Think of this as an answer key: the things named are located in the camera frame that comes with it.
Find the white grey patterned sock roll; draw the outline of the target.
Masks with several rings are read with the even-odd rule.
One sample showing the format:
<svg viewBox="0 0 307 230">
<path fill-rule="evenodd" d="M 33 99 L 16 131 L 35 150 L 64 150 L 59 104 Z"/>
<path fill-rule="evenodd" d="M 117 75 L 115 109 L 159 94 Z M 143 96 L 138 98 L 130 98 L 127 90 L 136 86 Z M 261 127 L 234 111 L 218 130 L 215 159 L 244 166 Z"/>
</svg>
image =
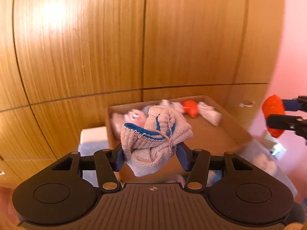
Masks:
<svg viewBox="0 0 307 230">
<path fill-rule="evenodd" d="M 222 120 L 222 114 L 204 102 L 197 104 L 198 113 L 213 126 L 218 126 Z"/>
</svg>

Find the white light-blue fluffy sock roll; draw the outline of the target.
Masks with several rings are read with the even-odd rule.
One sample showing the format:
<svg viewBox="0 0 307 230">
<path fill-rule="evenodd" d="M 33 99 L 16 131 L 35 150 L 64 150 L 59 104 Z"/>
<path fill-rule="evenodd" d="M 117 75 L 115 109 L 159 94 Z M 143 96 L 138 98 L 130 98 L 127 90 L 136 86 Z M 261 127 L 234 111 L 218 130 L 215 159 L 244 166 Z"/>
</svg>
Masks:
<svg viewBox="0 0 307 230">
<path fill-rule="evenodd" d="M 168 106 L 168 107 L 180 112 L 181 114 L 185 113 L 183 105 L 180 102 L 170 102 L 167 99 L 162 99 L 159 105 Z"/>
</svg>

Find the pink knit sock blue trim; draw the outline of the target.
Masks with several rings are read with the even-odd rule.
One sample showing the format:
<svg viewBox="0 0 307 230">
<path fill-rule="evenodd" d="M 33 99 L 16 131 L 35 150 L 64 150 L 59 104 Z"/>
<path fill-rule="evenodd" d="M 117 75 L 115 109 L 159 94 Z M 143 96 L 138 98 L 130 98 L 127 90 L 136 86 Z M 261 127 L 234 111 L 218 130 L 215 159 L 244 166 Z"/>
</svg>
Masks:
<svg viewBox="0 0 307 230">
<path fill-rule="evenodd" d="M 159 171 L 174 156 L 177 145 L 192 137 L 192 127 L 182 113 L 154 105 L 143 127 L 123 124 L 121 146 L 134 176 L 144 177 Z"/>
</svg>

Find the cardboard box tray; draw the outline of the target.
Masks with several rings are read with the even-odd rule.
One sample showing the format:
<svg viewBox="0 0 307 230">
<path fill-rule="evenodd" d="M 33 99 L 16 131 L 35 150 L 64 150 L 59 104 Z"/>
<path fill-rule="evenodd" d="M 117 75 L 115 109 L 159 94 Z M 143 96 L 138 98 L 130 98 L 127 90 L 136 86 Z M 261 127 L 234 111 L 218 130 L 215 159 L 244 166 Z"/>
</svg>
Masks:
<svg viewBox="0 0 307 230">
<path fill-rule="evenodd" d="M 225 152 L 240 153 L 246 145 L 252 140 L 252 137 L 223 107 L 216 103 L 209 96 L 191 96 L 171 99 L 172 102 L 184 102 L 193 100 L 195 102 L 204 102 L 214 107 L 222 114 L 222 120 L 218 126 L 213 126 L 202 116 L 191 118 L 184 115 L 186 121 L 191 125 L 194 136 L 185 141 L 190 149 L 204 149 L 211 155 L 222 156 Z M 106 109 L 106 127 L 108 134 L 108 143 L 111 149 L 114 149 L 120 140 L 114 135 L 111 127 L 111 115 L 113 113 L 125 114 L 131 109 L 141 110 L 148 105 L 158 105 L 159 100 L 146 101 L 138 103 L 129 103 L 121 105 L 110 105 Z M 144 176 L 136 177 L 127 164 L 124 164 L 118 172 L 118 177 L 124 183 L 162 183 L 171 179 L 176 174 L 183 174 L 184 171 L 178 159 L 174 156 L 158 172 Z"/>
</svg>

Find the pink fluffy sock with eyes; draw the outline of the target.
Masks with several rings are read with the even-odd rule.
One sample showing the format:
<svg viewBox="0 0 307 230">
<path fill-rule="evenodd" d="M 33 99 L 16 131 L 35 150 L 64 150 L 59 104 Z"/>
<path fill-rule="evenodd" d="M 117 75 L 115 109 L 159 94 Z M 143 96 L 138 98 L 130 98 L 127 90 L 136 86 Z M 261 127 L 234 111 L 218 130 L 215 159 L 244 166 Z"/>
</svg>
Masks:
<svg viewBox="0 0 307 230">
<path fill-rule="evenodd" d="M 124 114 L 124 120 L 127 123 L 135 124 L 139 127 L 144 127 L 146 122 L 146 115 L 143 111 L 133 109 Z"/>
</svg>

